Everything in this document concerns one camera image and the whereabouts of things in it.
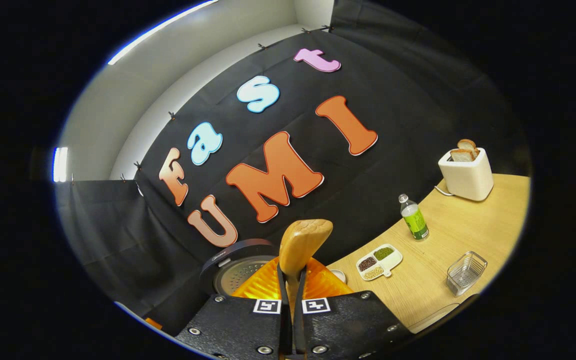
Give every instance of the metal basket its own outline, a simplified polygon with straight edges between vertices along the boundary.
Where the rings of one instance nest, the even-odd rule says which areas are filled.
[[[475,251],[468,251],[448,268],[446,284],[454,296],[461,296],[479,280],[488,262]]]

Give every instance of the bread slice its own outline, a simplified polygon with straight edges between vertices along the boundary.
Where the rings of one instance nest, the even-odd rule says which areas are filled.
[[[456,148],[455,150],[450,150],[450,156],[453,162],[473,162],[475,161],[475,155],[473,151],[467,148]]]
[[[470,139],[460,139],[457,142],[457,148],[470,150],[474,158],[477,158],[477,155],[480,154],[480,151],[477,150],[477,145],[475,145],[475,142]]]

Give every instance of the plastic bottle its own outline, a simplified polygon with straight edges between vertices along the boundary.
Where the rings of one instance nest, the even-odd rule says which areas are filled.
[[[430,231],[428,230],[424,216],[421,214],[419,205],[410,200],[407,194],[404,193],[400,194],[399,203],[401,204],[401,216],[404,218],[404,221],[414,239],[426,239],[430,234]]]

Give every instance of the orange letter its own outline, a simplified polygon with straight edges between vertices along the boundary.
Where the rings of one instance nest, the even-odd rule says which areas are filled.
[[[212,194],[206,196],[206,198],[201,201],[201,209],[209,212],[226,231],[223,235],[215,234],[215,231],[203,221],[201,212],[194,210],[188,215],[188,223],[197,228],[206,240],[220,248],[228,248],[228,246],[231,246],[237,241],[237,228],[235,228],[235,225],[231,223],[230,219],[224,215],[222,210],[215,205],[215,196]]]
[[[290,135],[282,131],[272,135],[263,144],[265,167],[263,172],[247,164],[238,164],[226,175],[226,183],[238,187],[256,210],[256,220],[266,223],[278,213],[276,205],[268,205],[261,197],[290,205],[284,179],[292,186],[292,196],[303,198],[324,182],[324,175],[313,172],[291,146]]]
[[[327,117],[332,121],[334,126],[343,134],[348,141],[348,151],[355,157],[370,149],[377,142],[377,132],[368,130],[357,120],[350,109],[346,106],[346,98],[337,95],[322,102],[315,114]]]
[[[184,202],[186,194],[188,194],[188,185],[181,184],[177,179],[184,178],[184,169],[181,168],[179,162],[174,160],[179,159],[179,150],[176,147],[170,148],[166,161],[164,162],[161,170],[159,171],[159,180],[163,180],[170,192],[174,195],[174,203],[181,207]]]

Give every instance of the light wood tabletop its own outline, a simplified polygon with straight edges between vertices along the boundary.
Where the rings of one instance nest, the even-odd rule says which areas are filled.
[[[327,268],[343,271],[353,291],[370,290],[377,294],[411,332],[418,333],[472,294],[481,292],[503,268],[519,240],[530,200],[530,178],[494,173],[493,179],[492,191],[480,202],[446,196],[436,189],[420,202],[411,198],[419,203],[430,231],[426,239],[415,240],[404,219],[400,219]],[[445,180],[437,187],[448,192]],[[396,198],[392,210],[400,210]],[[382,244],[394,246],[403,260],[391,269],[391,276],[363,280],[357,261]],[[446,285],[447,271],[468,251],[484,258],[487,267],[468,291],[454,296]]]

